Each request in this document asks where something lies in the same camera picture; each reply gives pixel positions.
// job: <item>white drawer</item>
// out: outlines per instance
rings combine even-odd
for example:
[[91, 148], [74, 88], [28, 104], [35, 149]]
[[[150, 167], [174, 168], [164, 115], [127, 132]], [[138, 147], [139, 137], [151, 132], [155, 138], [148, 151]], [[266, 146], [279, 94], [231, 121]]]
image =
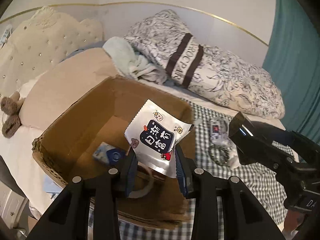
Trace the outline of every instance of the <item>white drawer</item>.
[[0, 181], [0, 216], [2, 217], [3, 209], [7, 203], [11, 189]]
[[9, 228], [17, 226], [21, 212], [27, 202], [27, 198], [13, 192], [9, 187], [0, 181], [1, 209], [0, 214]]

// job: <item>cardboard box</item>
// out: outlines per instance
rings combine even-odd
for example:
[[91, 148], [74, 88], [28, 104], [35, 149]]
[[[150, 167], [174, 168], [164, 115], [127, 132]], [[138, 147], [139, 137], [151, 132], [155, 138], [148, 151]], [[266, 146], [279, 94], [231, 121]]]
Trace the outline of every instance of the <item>cardboard box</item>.
[[29, 232], [31, 232], [31, 230], [35, 227], [36, 223], [38, 222], [38, 220], [36, 220], [33, 217], [28, 216], [28, 227], [29, 227]]
[[[188, 103], [165, 92], [122, 77], [110, 77], [94, 87], [63, 113], [33, 143], [33, 158], [60, 186], [74, 176], [93, 178], [106, 172], [106, 167], [92, 158], [101, 142], [127, 150], [124, 131], [137, 112], [152, 100], [179, 120], [192, 123]], [[180, 145], [185, 156], [195, 157], [195, 133], [189, 133]], [[142, 188], [143, 176], [135, 178]], [[172, 229], [186, 221], [186, 200], [177, 179], [165, 177], [155, 183], [151, 192], [138, 199], [119, 199], [118, 214], [122, 219], [145, 228]]]

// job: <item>floral pillowcase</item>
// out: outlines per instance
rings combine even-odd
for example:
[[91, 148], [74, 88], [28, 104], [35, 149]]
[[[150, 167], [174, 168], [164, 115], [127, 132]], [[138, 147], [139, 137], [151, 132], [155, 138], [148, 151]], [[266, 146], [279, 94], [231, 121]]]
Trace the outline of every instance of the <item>floral pillowcase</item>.
[[199, 44], [172, 10], [136, 23], [124, 37], [171, 78], [219, 105], [261, 117], [284, 116], [270, 74], [230, 51]]

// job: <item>beige cushion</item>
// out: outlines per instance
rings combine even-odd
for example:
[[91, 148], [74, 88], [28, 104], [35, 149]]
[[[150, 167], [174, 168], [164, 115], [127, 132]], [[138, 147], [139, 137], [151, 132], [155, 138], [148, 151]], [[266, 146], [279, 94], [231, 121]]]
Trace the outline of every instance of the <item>beige cushion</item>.
[[0, 49], [1, 96], [11, 95], [80, 47], [101, 41], [102, 35], [102, 25], [96, 20], [78, 22], [49, 7], [38, 10]]
[[20, 110], [21, 123], [46, 130], [86, 92], [117, 74], [102, 48], [88, 49], [66, 59], [34, 85]]

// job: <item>pillow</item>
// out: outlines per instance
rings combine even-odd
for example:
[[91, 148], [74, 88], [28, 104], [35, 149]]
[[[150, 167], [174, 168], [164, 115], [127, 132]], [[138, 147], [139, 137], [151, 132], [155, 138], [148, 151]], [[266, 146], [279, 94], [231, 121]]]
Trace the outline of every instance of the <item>pillow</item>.
[[41, 8], [20, 23], [0, 49], [0, 95], [10, 96], [71, 52], [101, 41], [102, 36], [102, 25], [96, 20], [78, 22], [66, 13]]
[[86, 92], [117, 74], [102, 48], [88, 49], [66, 59], [33, 86], [19, 113], [21, 123], [46, 130]]
[[26, 98], [30, 93], [31, 89], [34, 85], [38, 82], [38, 80], [43, 76], [46, 72], [40, 74], [39, 76], [35, 77], [34, 79], [29, 80], [27, 83], [23, 84], [20, 89], [18, 90], [20, 93], [20, 98]]
[[214, 103], [261, 117], [284, 116], [281, 92], [267, 71], [197, 43], [172, 10], [136, 23], [124, 38], [176, 83]]

